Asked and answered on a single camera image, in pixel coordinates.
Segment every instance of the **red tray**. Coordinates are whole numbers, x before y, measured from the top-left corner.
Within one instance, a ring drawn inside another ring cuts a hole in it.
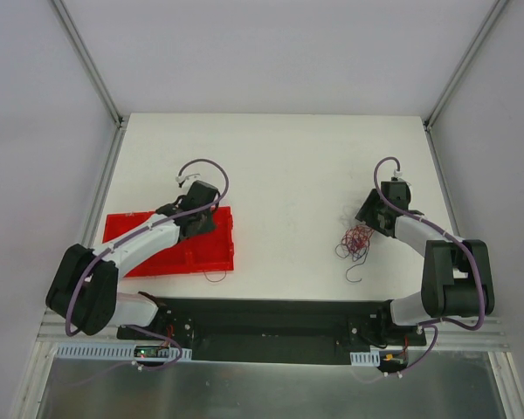
[[[151,212],[109,214],[105,222],[103,243],[132,230],[151,215]],[[231,231],[231,207],[219,207],[213,216],[216,229],[185,240],[170,249],[160,251],[136,266],[127,277],[153,277],[172,273],[232,271],[235,249]]]

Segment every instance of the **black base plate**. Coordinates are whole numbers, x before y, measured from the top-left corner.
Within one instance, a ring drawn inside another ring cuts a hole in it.
[[[245,299],[158,299],[164,306],[149,330],[192,349],[197,361],[350,364],[369,343],[424,346],[415,327],[393,326],[389,302]],[[120,327],[121,340],[149,340]]]

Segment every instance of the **white cable clip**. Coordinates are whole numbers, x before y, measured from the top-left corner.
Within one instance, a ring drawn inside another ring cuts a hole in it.
[[[175,178],[176,182],[178,183],[178,186],[182,188],[185,183],[193,183],[194,181],[200,179],[199,173],[193,173],[191,175],[180,175]]]

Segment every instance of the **gray wall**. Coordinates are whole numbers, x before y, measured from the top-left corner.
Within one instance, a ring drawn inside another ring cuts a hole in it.
[[[425,116],[493,0],[66,0],[122,113]]]
[[[487,241],[524,385],[524,0],[513,1],[433,129],[458,225]]]
[[[0,418],[114,133],[44,0],[0,2]]]

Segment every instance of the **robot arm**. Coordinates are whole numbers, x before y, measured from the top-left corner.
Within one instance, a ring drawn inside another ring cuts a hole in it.
[[[411,193],[406,181],[393,177],[381,182],[381,191],[389,202],[418,217],[422,213],[409,210]],[[421,292],[390,301],[389,323],[414,326],[444,316],[471,317],[479,315],[479,301],[472,269],[464,252],[419,219],[401,215],[387,206],[376,189],[355,217],[386,237],[408,244],[424,257]],[[480,240],[456,239],[473,255],[479,269],[486,302],[485,314],[494,308],[493,282],[486,244]]]
[[[71,312],[71,322],[85,334],[96,334],[107,325],[148,326],[158,311],[155,298],[145,293],[117,292],[119,281],[138,264],[163,249],[213,231],[212,209],[196,211],[219,197],[208,183],[195,181],[186,196],[159,208],[145,223],[95,249],[70,247],[52,281],[46,304],[64,318],[78,282],[84,279]]]

